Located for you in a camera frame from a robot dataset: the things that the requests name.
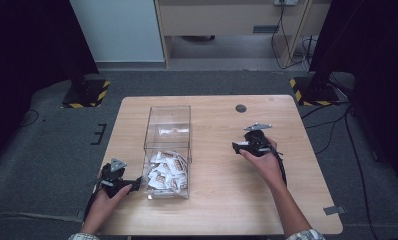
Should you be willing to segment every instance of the gray carpet floor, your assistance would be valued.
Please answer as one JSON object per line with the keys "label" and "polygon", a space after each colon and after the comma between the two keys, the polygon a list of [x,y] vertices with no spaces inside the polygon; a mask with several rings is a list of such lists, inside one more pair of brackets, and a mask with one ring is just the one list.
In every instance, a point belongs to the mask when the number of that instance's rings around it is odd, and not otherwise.
{"label": "gray carpet floor", "polygon": [[[40,90],[33,96],[31,110],[0,156],[0,240],[67,239],[79,230],[81,223],[77,222],[77,213],[84,211],[90,197],[124,97],[293,96],[289,80],[307,76],[306,72],[294,71],[132,71],[101,74],[111,84],[104,101],[96,108],[61,108],[69,81]],[[339,96],[342,101],[347,101],[342,95]],[[304,124],[314,126],[336,120],[348,106],[342,104],[318,110],[304,118]],[[302,116],[314,109],[316,107],[298,106]],[[350,114],[347,119],[362,165],[368,204],[364,201],[361,176],[345,121],[337,122],[333,132],[332,124],[307,129],[315,152],[324,149],[330,141],[327,149],[317,154],[317,159],[335,204],[347,210],[347,213],[340,215],[344,231],[326,238],[372,239],[366,215],[367,205],[378,238],[398,239],[398,178],[388,163],[373,160],[357,120]],[[106,131],[100,145],[92,145],[98,140],[95,132],[102,130],[99,124],[107,124]],[[24,217],[24,213],[39,215]],[[265,238],[283,239],[281,236],[259,236],[256,239]],[[101,239],[126,238],[102,236]]]}

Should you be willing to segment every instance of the clear plastic box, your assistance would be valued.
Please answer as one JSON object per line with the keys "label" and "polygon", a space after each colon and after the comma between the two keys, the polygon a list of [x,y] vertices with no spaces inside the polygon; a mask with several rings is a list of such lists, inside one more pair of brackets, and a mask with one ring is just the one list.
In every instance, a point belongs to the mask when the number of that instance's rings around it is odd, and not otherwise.
{"label": "clear plastic box", "polygon": [[190,106],[151,107],[143,181],[148,199],[189,198]]}

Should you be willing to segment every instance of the robotic hand controller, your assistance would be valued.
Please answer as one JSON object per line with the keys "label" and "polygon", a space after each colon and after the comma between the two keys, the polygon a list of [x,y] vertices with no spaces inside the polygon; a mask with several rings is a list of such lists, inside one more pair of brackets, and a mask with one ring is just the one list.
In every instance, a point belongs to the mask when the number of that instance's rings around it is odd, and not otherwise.
{"label": "robotic hand controller", "polygon": [[96,199],[96,195],[99,191],[104,190],[108,194],[109,198],[114,197],[118,191],[132,184],[130,192],[139,191],[140,185],[142,182],[142,177],[137,178],[136,180],[123,180],[122,175],[124,174],[126,163],[121,162],[116,158],[112,158],[111,163],[105,164],[100,172],[100,178],[95,186],[94,192],[90,196],[90,200],[87,204],[86,210],[84,211],[84,220],[86,220],[87,215],[89,214],[90,208]]}
{"label": "robotic hand controller", "polygon": [[232,146],[236,154],[240,154],[240,149],[246,150],[256,157],[261,157],[264,154],[271,152],[277,158],[280,166],[281,175],[284,183],[287,184],[286,172],[284,170],[283,159],[281,159],[281,153],[271,145],[268,139],[265,137],[264,132],[261,129],[270,128],[269,124],[255,123],[252,126],[245,127],[244,130],[248,131],[244,137],[245,142],[233,142]]}

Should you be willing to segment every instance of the white wall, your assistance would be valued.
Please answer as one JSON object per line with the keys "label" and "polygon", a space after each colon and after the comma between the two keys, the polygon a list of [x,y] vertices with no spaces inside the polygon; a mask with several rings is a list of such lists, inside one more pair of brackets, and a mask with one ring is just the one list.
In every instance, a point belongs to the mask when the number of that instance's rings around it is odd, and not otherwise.
{"label": "white wall", "polygon": [[70,0],[96,62],[164,62],[153,0]]}

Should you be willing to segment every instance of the patterned sleeve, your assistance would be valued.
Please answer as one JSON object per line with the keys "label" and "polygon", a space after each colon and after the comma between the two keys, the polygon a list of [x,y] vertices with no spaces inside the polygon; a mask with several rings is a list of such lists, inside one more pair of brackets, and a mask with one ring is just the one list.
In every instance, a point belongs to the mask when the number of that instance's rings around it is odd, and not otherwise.
{"label": "patterned sleeve", "polygon": [[306,231],[302,231],[299,233],[295,233],[287,240],[325,240],[324,236],[321,233],[317,232],[314,229],[309,229]]}

